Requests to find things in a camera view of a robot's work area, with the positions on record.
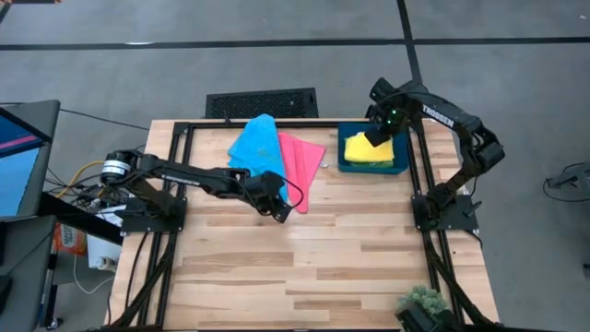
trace black grate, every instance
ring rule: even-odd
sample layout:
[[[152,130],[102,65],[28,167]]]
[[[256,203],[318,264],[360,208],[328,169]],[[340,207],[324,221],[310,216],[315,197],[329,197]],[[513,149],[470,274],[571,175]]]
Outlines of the black grate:
[[[206,96],[207,119],[251,119],[266,113],[275,118],[317,118],[315,89],[280,89]]]

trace green plant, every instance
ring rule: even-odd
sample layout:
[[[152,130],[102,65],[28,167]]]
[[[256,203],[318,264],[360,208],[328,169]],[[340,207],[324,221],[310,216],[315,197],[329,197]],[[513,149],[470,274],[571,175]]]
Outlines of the green plant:
[[[425,286],[414,286],[411,291],[397,300],[400,306],[408,302],[416,302],[424,308],[432,317],[442,310],[448,309],[448,304],[443,296],[436,290],[427,289]]]

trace orange bag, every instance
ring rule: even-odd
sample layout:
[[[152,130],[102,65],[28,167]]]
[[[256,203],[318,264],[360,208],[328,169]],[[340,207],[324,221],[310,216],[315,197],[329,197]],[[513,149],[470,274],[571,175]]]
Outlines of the orange bag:
[[[86,234],[73,227],[57,223],[53,231],[53,245],[57,251],[75,255],[86,254]]]

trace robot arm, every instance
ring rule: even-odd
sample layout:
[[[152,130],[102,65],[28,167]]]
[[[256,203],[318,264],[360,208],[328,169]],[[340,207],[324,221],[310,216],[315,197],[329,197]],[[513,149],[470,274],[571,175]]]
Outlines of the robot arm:
[[[178,184],[196,186],[207,194],[222,199],[239,199],[262,215],[271,215],[283,223],[291,207],[287,205],[279,189],[285,184],[282,178],[265,172],[250,176],[245,169],[214,168],[204,170],[177,162],[161,160],[153,155],[144,155],[135,150],[114,151],[107,155],[101,181],[111,188],[125,188],[146,204],[148,216],[166,219],[183,214],[180,198],[157,190],[146,179],[158,178]]]
[[[449,181],[437,184],[426,195],[424,213],[429,219],[440,218],[444,209],[454,201],[456,191],[474,177],[489,171],[504,158],[498,138],[478,117],[465,113],[451,102],[428,92],[422,84],[409,81],[399,88],[379,78],[371,89],[376,104],[369,107],[367,117],[380,125],[365,133],[367,139],[378,146],[426,115],[455,131],[459,137],[463,164]]]

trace yellow cable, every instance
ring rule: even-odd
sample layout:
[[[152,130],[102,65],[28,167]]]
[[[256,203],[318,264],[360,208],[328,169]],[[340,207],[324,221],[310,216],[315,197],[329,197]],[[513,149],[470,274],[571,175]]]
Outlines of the yellow cable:
[[[67,193],[67,191],[70,190],[70,187],[72,186],[72,184],[76,183],[77,178],[80,177],[82,172],[85,171],[87,168],[92,167],[94,165],[100,165],[103,162],[104,162],[103,160],[94,160],[93,162],[89,162],[86,165],[82,166],[79,170],[77,170],[76,175],[74,175],[72,180],[70,180],[70,183],[67,185],[67,187],[64,188],[64,190],[62,190],[62,192],[57,194],[55,197],[61,198],[63,195],[65,195],[65,193]]]

